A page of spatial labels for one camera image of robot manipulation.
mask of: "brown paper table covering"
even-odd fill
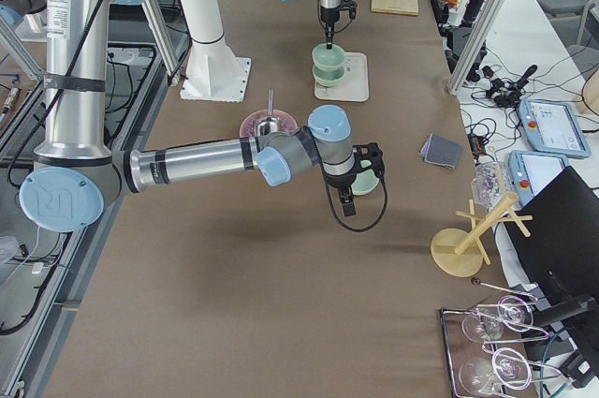
[[[438,318],[488,295],[436,267],[429,243],[471,197],[474,168],[422,162],[434,132],[467,147],[428,0],[418,17],[372,14],[335,41],[368,56],[370,99],[346,104],[354,143],[385,152],[389,206],[350,233],[330,216],[318,169],[277,188],[258,172],[155,187],[124,201],[45,396],[202,398],[443,397]],[[250,56],[242,104],[190,102],[172,89],[149,149],[237,137],[276,107],[304,124],[314,98],[316,0],[219,0],[228,45]],[[370,222],[380,190],[356,200]],[[496,250],[480,276],[502,283]]]

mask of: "black cable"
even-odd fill
[[[170,25],[166,25],[166,27],[171,29],[172,31],[176,31],[177,33],[183,33],[184,35],[189,35],[189,30],[187,30],[187,29],[180,30],[179,28],[175,28],[174,26],[170,26]]]
[[[534,77],[534,80],[535,80],[535,81],[538,81],[538,79],[539,79],[539,78],[546,77],[546,76],[549,74],[549,72],[550,72],[551,70],[553,70],[553,69],[554,69],[554,68],[555,68],[557,65],[561,64],[563,61],[566,61],[566,60],[568,60],[568,59],[570,59],[570,58],[572,58],[572,57],[576,56],[576,55],[577,55],[577,54],[579,54],[580,52],[584,52],[584,49],[580,49],[580,50],[579,50],[579,51],[577,51],[577,52],[574,52],[574,53],[572,53],[572,54],[568,54],[568,55],[567,55],[565,58],[561,59],[560,61],[558,61],[557,63],[555,63],[553,66],[551,66],[551,67],[548,69],[548,71],[547,71],[547,72],[545,72],[543,75],[537,75],[536,77]]]
[[[479,156],[488,156],[490,157],[493,161],[496,161],[497,159],[495,159],[495,156],[490,155],[489,153],[481,153]]]
[[[187,55],[191,51],[191,48],[192,48],[192,46],[194,44],[194,39],[191,37],[191,35],[188,33],[187,36],[188,36],[187,48],[185,49],[185,51],[182,53],[181,57],[179,58],[179,62],[177,63],[177,66],[175,67],[175,70],[172,72],[172,75],[170,75],[168,77],[168,84],[172,83],[172,79],[177,74],[177,72],[179,72],[179,69],[182,67],[183,63],[185,62],[185,58],[187,57]]]
[[[110,59],[107,59],[106,61],[112,66],[112,90],[110,91],[109,104],[104,107],[104,111],[110,108],[112,99],[114,98],[114,89],[116,88],[116,66],[110,61]]]
[[[518,121],[514,122],[512,120],[512,115],[514,115],[514,113],[518,116]],[[510,121],[512,124],[514,124],[514,126],[510,126],[509,123],[507,121]],[[510,147],[513,147],[516,142],[518,141],[518,139],[522,136],[522,132],[520,131],[519,127],[521,126],[522,121],[520,120],[520,117],[518,115],[518,113],[516,112],[516,110],[511,110],[510,112],[507,112],[505,114],[505,126],[507,126],[510,129],[514,130],[514,137],[512,138],[507,138],[512,140],[512,143],[510,143],[509,145],[506,145],[505,147],[500,148],[499,150],[495,150],[495,154],[497,155],[499,152],[501,152],[502,150],[506,150]]]
[[[139,90],[141,89],[141,85],[147,80],[148,76],[150,75],[150,71],[152,69],[153,63],[155,62],[156,59],[156,48],[154,45],[152,46],[148,46],[147,48],[149,48],[152,51],[152,59],[150,61],[150,64],[144,69],[144,74],[141,77],[140,80],[138,80],[139,86],[136,88],[135,93],[133,94],[133,97],[131,99],[131,102],[134,102],[138,96],[139,96]],[[121,132],[121,130],[123,129],[123,125],[124,125],[124,121],[127,117],[127,115],[129,114],[129,112],[131,111],[131,108],[127,108],[126,111],[124,112],[121,121],[118,123],[116,129],[114,130],[114,132],[110,135],[109,141],[110,143],[112,143],[112,141],[117,137],[117,135]]]
[[[594,68],[596,68],[596,67],[598,67],[598,66],[599,66],[599,63],[595,63],[593,66],[591,66],[591,67],[589,67],[589,68],[587,68],[587,69],[585,69],[585,70],[582,70],[580,73],[576,74],[574,77],[572,77],[572,78],[569,78],[568,80],[566,80],[566,81],[563,81],[563,82],[561,82],[560,84],[551,84],[549,87],[546,87],[546,88],[544,88],[544,89],[541,89],[540,91],[535,91],[534,93],[535,93],[535,94],[540,94],[541,92],[544,92],[544,91],[546,91],[546,90],[548,90],[548,89],[553,89],[553,88],[556,88],[556,87],[559,87],[559,88],[561,88],[561,87],[562,87],[564,84],[566,84],[567,82],[570,82],[571,80],[575,80],[576,78],[578,78],[578,77],[579,77],[580,75],[582,75],[583,73],[587,73],[588,71],[590,71],[590,70],[593,70]]]
[[[71,233],[69,233],[67,235],[67,237],[65,238],[65,241],[63,242],[63,250],[61,250],[62,253],[65,252],[64,247],[66,246],[66,243],[70,239],[70,234]],[[55,270],[58,267],[59,267],[58,262],[50,267],[50,270],[48,271],[48,274],[44,278],[44,281],[41,283],[41,285],[39,287],[37,287],[36,298],[34,299],[34,303],[31,306],[31,309],[29,310],[29,312],[27,314],[22,316],[22,321],[20,323],[16,324],[15,326],[12,326],[7,329],[4,329],[4,321],[3,321],[2,324],[0,324],[0,335],[11,335],[11,334],[17,332],[18,330],[22,329],[29,322],[29,320],[31,320],[31,318],[36,313],[37,308],[39,307],[39,303],[41,302],[41,297],[43,296],[44,292],[46,291],[46,288],[48,287],[48,284],[49,284],[50,280],[52,279]]]
[[[58,246],[58,243],[60,242],[60,238],[63,235],[63,233],[58,233],[58,237],[56,238],[56,242],[54,243],[54,246],[52,247],[52,249],[48,252],[48,254],[44,255],[44,256],[38,256],[36,258],[31,258],[31,257],[17,257],[17,256],[13,256],[11,259],[16,261],[16,262],[20,262],[20,263],[24,263],[24,264],[29,264],[32,262],[40,262],[43,261],[47,258],[50,258],[53,256],[53,252],[56,249],[56,247]]]
[[[467,110],[463,109],[461,106],[460,106],[460,111],[461,111],[461,112],[465,112],[465,114],[466,114],[466,115],[468,116],[468,118],[470,119],[470,124],[472,124],[472,122],[473,122],[473,120],[474,120],[474,119],[472,118],[472,115],[470,114],[470,112],[468,112]]]
[[[73,58],[71,59],[71,62],[68,65],[68,68],[66,69],[66,72],[65,72],[65,76],[66,77],[69,77],[73,73],[73,70],[75,69],[75,65],[77,64],[77,61],[79,60],[79,56],[81,54],[81,51],[83,50],[83,45],[85,44],[87,36],[89,35],[89,33],[90,33],[91,29],[92,29],[92,25],[94,24],[95,17],[97,16],[97,13],[100,11],[100,8],[102,7],[102,3],[103,2],[104,2],[104,0],[97,0],[97,3],[95,4],[94,10],[92,11],[92,14],[90,15],[90,18],[89,18],[88,22],[85,24],[85,27],[83,28],[83,32],[81,33],[81,38],[80,38],[79,44],[77,46],[77,49],[75,50],[75,53],[73,53]],[[34,134],[36,134],[36,131],[41,126],[40,122],[45,122],[46,121],[46,119],[50,115],[51,111],[53,110],[54,106],[56,106],[56,103],[63,96],[64,92],[65,92],[65,89],[57,89],[56,90],[56,93],[54,94],[54,98],[51,100],[50,104],[46,108],[46,111],[40,117],[40,121],[36,122],[36,124],[34,125],[33,129],[29,132],[29,134],[27,135],[27,137],[24,139],[24,141],[22,142],[22,144],[19,146],[19,149],[17,150],[17,152],[15,153],[14,157],[12,158],[12,161],[8,165],[8,169],[7,169],[7,181],[13,187],[15,187],[17,189],[21,188],[20,184],[16,184],[11,179],[11,173],[12,173],[12,170],[14,169],[14,166],[15,166],[15,164],[17,162],[18,157],[21,155],[22,151],[25,149],[25,146],[27,145],[27,143],[29,143],[29,141],[31,140],[31,138],[33,138]]]
[[[577,114],[577,117],[579,119],[585,119],[585,120],[588,120],[589,122],[593,122],[594,124],[599,125],[599,122],[597,122],[596,120],[593,120],[591,117],[587,117],[586,115]]]
[[[585,83],[582,85],[582,89],[580,90],[580,100],[582,101],[582,104],[584,106],[587,107],[587,109],[592,112],[593,114],[595,114],[597,117],[599,117],[599,113],[597,113],[597,111],[595,111],[593,108],[591,108],[591,106],[589,105],[589,103],[587,103],[587,98],[584,96],[584,88],[587,85],[587,82],[589,82],[589,80],[586,80]]]
[[[131,104],[131,100],[133,99],[133,77],[131,76],[131,66],[129,64],[123,64],[123,63],[117,63],[114,61],[109,61],[109,64],[112,64],[112,68],[114,68],[116,70],[115,66],[123,66],[126,68],[127,70],[127,78],[129,79],[129,97],[127,98],[127,100],[125,101],[124,104],[122,104],[121,106],[113,109],[113,110],[106,110],[106,114],[112,114],[116,111],[120,111],[123,110],[124,108],[126,108],[127,106],[129,106]]]
[[[312,130],[307,126],[305,126],[305,128],[308,130],[308,132],[310,133],[310,136],[312,137],[314,152],[316,153],[316,157],[318,159],[318,165],[320,166],[320,173],[322,175],[323,183],[325,186],[325,191],[327,192],[327,200],[329,201],[330,211],[331,211],[335,221],[342,228],[345,228],[352,232],[366,232],[366,231],[374,228],[376,225],[378,225],[381,222],[381,220],[383,219],[383,216],[385,215],[385,212],[387,211],[388,192],[387,192],[387,185],[385,184],[385,177],[381,176],[381,178],[379,178],[379,180],[381,182],[381,186],[383,187],[383,193],[385,195],[385,198],[383,201],[383,208],[381,209],[380,214],[376,217],[376,219],[374,219],[374,221],[370,225],[368,225],[364,228],[352,228],[352,227],[348,226],[341,220],[341,218],[339,218],[339,216],[337,215],[337,211],[335,211],[335,206],[333,204],[332,197],[330,196],[329,184],[327,183],[327,173],[325,172],[325,166],[322,161],[322,157],[320,157],[320,152],[318,151],[318,147],[316,146],[316,139],[314,138],[314,135],[312,134]]]
[[[497,61],[499,61],[499,64],[501,64],[504,67],[504,69],[507,73],[509,73],[510,75],[514,75],[514,76],[518,75],[517,73],[510,72],[509,68],[507,68],[507,66],[504,64],[504,62],[501,60],[501,58],[497,55],[497,53],[494,52],[493,50],[491,50],[489,47],[487,47],[487,52],[489,52],[490,54],[492,54],[493,56],[495,56],[497,58]]]
[[[484,96],[484,97],[483,97],[483,96],[475,96],[475,94],[476,94],[477,92],[481,92],[481,91],[474,91],[474,92],[472,92],[472,93],[470,94],[470,98],[471,98],[473,101],[475,101],[475,102],[477,103],[477,106],[480,106],[481,108],[497,108],[497,106],[495,106],[495,105],[489,105],[489,104],[487,104],[487,103],[485,103],[485,102],[481,101],[483,98],[484,98],[484,99],[487,99],[487,95],[486,95],[486,93],[485,93],[485,96]]]

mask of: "wire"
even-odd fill
[[[60,238],[62,237],[62,233],[58,234],[58,240],[60,241]],[[65,250],[65,244],[61,244],[60,245],[60,251],[58,252],[58,254],[56,255],[56,257],[54,258],[54,261],[52,262],[52,264],[50,265],[45,265],[44,267],[42,267],[42,270],[47,270],[47,269],[51,269],[53,266],[55,266],[56,264],[58,264],[58,262],[60,261],[60,258],[63,255],[63,252]]]
[[[512,120],[512,115],[516,114],[518,116],[518,121],[514,122]],[[507,121],[510,121],[512,124],[514,124],[514,126],[510,126],[509,123]],[[519,126],[521,125],[521,120],[519,118],[519,115],[516,113],[516,110],[511,110],[510,112],[507,112],[505,114],[505,126],[507,126],[510,129],[514,130],[514,136],[512,138],[508,138],[506,136],[504,136],[506,139],[508,140],[512,140],[512,143],[510,143],[509,145],[506,145],[505,147],[502,147],[498,150],[495,150],[495,155],[497,155],[499,152],[501,152],[502,150],[506,150],[510,147],[513,147],[514,145],[516,145],[516,142],[518,141],[518,139],[522,136],[522,132],[519,129]]]
[[[589,82],[589,80],[586,80],[585,83],[582,86],[582,89],[580,90],[580,100],[582,101],[582,104],[584,106],[587,107],[587,109],[592,112],[593,114],[595,114],[596,116],[599,117],[599,113],[597,113],[597,111],[595,111],[593,108],[591,108],[591,106],[589,105],[589,103],[587,103],[587,98],[584,96],[584,88],[586,87],[587,83]]]
[[[569,383],[568,382],[564,382],[556,391],[555,393],[553,393],[551,396],[549,396],[549,398],[557,398],[559,395],[562,394],[563,391],[566,390],[566,388],[568,387]]]
[[[183,66],[183,63],[185,62],[185,58],[187,57],[187,55],[191,51],[192,46],[194,45],[194,39],[191,37],[191,34],[188,33],[187,36],[188,36],[187,48],[185,49],[185,52],[183,52],[182,55],[181,55],[181,57],[179,58],[179,63],[177,64],[177,66],[175,67],[174,71],[172,72],[172,75],[168,77],[168,84],[172,83],[172,79],[175,77],[175,75],[177,74],[177,72],[179,72],[179,70]]]
[[[599,63],[595,63],[593,66],[591,66],[591,67],[589,67],[589,68],[587,68],[587,69],[585,69],[585,70],[582,70],[580,73],[577,73],[577,74],[576,74],[574,77],[572,77],[572,78],[569,78],[568,80],[566,80],[566,81],[563,81],[563,82],[561,82],[560,84],[551,84],[549,87],[546,87],[546,88],[544,88],[544,89],[541,89],[540,91],[535,91],[534,93],[535,93],[535,94],[539,94],[539,93],[541,93],[541,92],[544,92],[544,91],[546,91],[547,89],[553,89],[553,88],[555,88],[555,87],[562,88],[562,86],[563,86],[564,84],[566,84],[567,82],[570,82],[571,80],[575,80],[575,79],[577,79],[577,78],[578,78],[580,75],[582,75],[583,73],[587,73],[588,71],[590,71],[590,70],[593,70],[594,68],[596,68],[596,67],[598,67],[598,66],[599,66]]]
[[[465,114],[468,116],[468,119],[470,119],[470,124],[469,124],[469,125],[471,125],[471,124],[472,124],[472,121],[473,121],[474,119],[472,118],[472,115],[470,114],[470,112],[468,112],[467,110],[465,110],[465,109],[464,109],[462,106],[460,106],[460,111],[461,111],[461,112],[464,112],[464,113],[465,113]]]
[[[4,283],[2,283],[2,287],[5,287],[8,283],[8,281],[10,281],[10,278],[12,278],[12,276],[23,266],[23,264],[25,262],[27,262],[27,259],[29,259],[31,256],[34,255],[34,253],[36,252],[36,250],[39,248],[39,233],[41,232],[41,227],[38,226],[37,227],[37,235],[36,235],[36,246],[34,246],[34,249],[31,251],[31,253],[29,254],[29,256],[27,256],[27,258],[25,258],[25,260],[23,262],[21,262],[16,268],[15,270],[12,271],[12,273],[8,276],[8,278],[4,281]]]
[[[185,30],[180,30],[179,28],[175,28],[174,26],[170,26],[170,25],[166,25],[167,28],[171,29],[172,31],[176,31],[177,33],[183,33],[184,35],[188,35],[189,36],[189,30],[185,29]]]
[[[565,328],[561,328],[559,331],[555,332],[551,338],[548,340],[547,345],[545,346],[545,350],[543,351],[543,359],[541,360],[541,363],[544,364],[545,362],[547,362],[548,359],[548,354],[549,354],[549,349],[551,348],[551,346],[555,343],[555,341],[557,340],[558,336],[565,331]],[[543,390],[543,365],[541,365],[541,370],[539,372],[539,376],[541,377],[541,380],[539,381],[539,398],[543,398],[544,396],[544,390]]]
[[[586,119],[586,120],[588,120],[590,122],[593,122],[594,124],[598,124],[599,125],[599,122],[597,122],[596,120],[593,120],[591,117],[587,117],[586,115],[577,114],[577,117],[579,119]]]
[[[363,228],[353,228],[353,227],[350,227],[349,225],[345,224],[341,220],[341,218],[339,218],[339,216],[337,215],[337,212],[335,211],[335,206],[333,205],[333,200],[332,200],[332,197],[330,196],[329,184],[327,183],[327,173],[325,172],[325,166],[324,166],[322,157],[320,157],[320,152],[318,151],[318,147],[316,146],[316,139],[315,139],[314,135],[312,134],[312,130],[308,126],[305,126],[305,128],[310,133],[310,136],[312,136],[312,143],[313,143],[314,151],[315,151],[316,157],[318,159],[318,165],[320,166],[320,173],[322,174],[325,191],[327,192],[327,200],[329,201],[330,211],[331,211],[335,221],[342,228],[345,228],[352,232],[366,232],[366,231],[374,228],[375,226],[377,226],[381,222],[381,220],[383,219],[383,216],[385,215],[385,212],[387,211],[388,192],[387,192],[387,185],[385,184],[385,177],[381,176],[381,178],[380,178],[381,186],[383,187],[383,193],[385,195],[385,198],[383,201],[383,208],[381,209],[380,214],[374,219],[374,221],[370,225],[363,227]]]
[[[77,45],[75,53],[73,53],[73,58],[71,59],[71,62],[68,65],[68,68],[66,69],[66,72],[65,72],[66,77],[69,77],[73,73],[73,70],[75,69],[75,65],[77,64],[77,61],[79,60],[81,51],[83,50],[83,45],[85,44],[85,41],[87,40],[87,37],[92,29],[92,25],[94,24],[95,17],[97,16],[98,12],[100,11],[100,8],[102,7],[103,3],[104,3],[104,0],[97,0],[97,3],[95,4],[95,7],[90,15],[89,20],[87,21],[87,23],[85,24],[85,27],[83,28],[83,32],[81,33],[81,38],[80,38],[79,44]],[[16,184],[14,181],[12,181],[11,173],[15,167],[15,164],[17,163],[17,159],[21,155],[22,151],[25,149],[25,146],[27,145],[27,143],[29,143],[31,138],[33,138],[34,134],[36,134],[36,131],[41,127],[41,122],[46,121],[46,119],[50,115],[51,111],[53,110],[54,106],[56,106],[56,103],[58,103],[58,101],[60,100],[60,98],[63,96],[64,93],[65,93],[65,89],[57,89],[56,90],[56,92],[54,94],[54,98],[51,100],[50,104],[46,108],[46,111],[40,117],[39,122],[36,122],[33,129],[29,132],[27,137],[24,139],[22,144],[19,146],[19,149],[15,153],[14,157],[10,161],[10,164],[8,165],[8,169],[7,169],[7,181],[10,185],[15,187],[16,189],[21,188],[21,185]]]
[[[48,287],[48,284],[54,274],[54,271],[60,265],[61,264],[54,265],[50,268],[50,271],[46,275],[46,278],[44,278],[44,281],[37,288],[36,299],[34,300],[34,303],[31,306],[31,309],[29,310],[29,312],[26,315],[23,316],[21,323],[13,326],[12,328],[8,328],[6,330],[2,329],[2,325],[0,325],[0,335],[10,335],[14,332],[17,332],[18,330],[22,329],[29,322],[29,320],[31,320],[31,318],[34,316],[34,313],[36,312],[37,308],[39,307],[39,302],[41,301],[41,297],[44,294],[44,292],[46,291],[46,287]]]
[[[114,89],[116,88],[116,67],[114,63],[110,61],[110,58],[106,60],[112,66],[112,90],[110,91],[110,101],[109,104],[106,105],[104,111],[110,108],[112,104],[112,99],[114,98]]]
[[[116,71],[116,67],[115,66],[122,66],[125,67],[127,70],[127,78],[129,79],[129,97],[127,98],[127,100],[125,101],[124,104],[122,104],[121,106],[113,109],[113,110],[108,110],[106,109],[106,114],[112,114],[116,111],[120,111],[123,110],[124,108],[126,108],[127,106],[129,106],[131,104],[131,100],[133,99],[133,93],[134,93],[134,88],[133,88],[133,77],[131,76],[131,66],[129,64],[124,64],[124,63],[117,63],[115,61],[109,61],[109,64],[112,65],[112,68],[115,69]],[[112,93],[114,94],[114,84],[112,86]]]
[[[24,258],[17,258],[17,257],[13,257],[12,260],[18,261],[18,262],[26,262],[26,263],[32,263],[32,262],[43,262],[45,261],[47,258],[50,258],[53,256],[53,252],[56,249],[56,247],[58,246],[58,243],[60,242],[60,236],[62,233],[58,234],[58,237],[56,238],[56,242],[54,243],[54,246],[52,247],[52,250],[50,250],[48,252],[48,254],[44,255],[44,256],[40,256],[38,258],[32,258],[33,253],[30,253],[29,255],[27,255]]]

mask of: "green bowl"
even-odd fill
[[[327,49],[327,44],[318,44],[312,50],[314,65],[327,72],[337,70],[345,62],[345,51],[338,45],[333,44]]]
[[[360,166],[362,167],[368,167],[370,165],[371,161],[360,162]],[[354,195],[366,195],[369,192],[372,192],[377,185],[378,178],[374,176],[374,172],[372,170],[366,170],[356,176],[356,180],[352,183],[352,192]]]
[[[326,71],[318,68],[317,66],[312,67],[312,74],[314,75],[314,80],[325,87],[333,87],[339,84],[339,81],[345,75],[345,67],[338,67],[337,70]]]

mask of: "wine glass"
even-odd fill
[[[461,322],[461,330],[468,340],[482,344],[499,340],[504,333],[504,324],[498,316],[473,312],[466,314]]]
[[[541,334],[526,339],[500,340],[504,334],[504,327],[514,332],[533,330]],[[533,326],[532,307],[514,295],[502,297],[497,304],[479,304],[472,308],[464,317],[461,328],[469,340],[483,344],[483,349],[487,352],[489,351],[486,345],[490,343],[509,344],[548,338],[546,331]]]
[[[503,396],[502,386],[521,391],[531,383],[532,371],[524,357],[512,348],[500,348],[492,358],[474,358],[459,371],[460,384],[476,397]]]
[[[507,295],[499,300],[497,309],[502,322],[510,330],[526,332],[533,326],[533,309],[519,297]]]

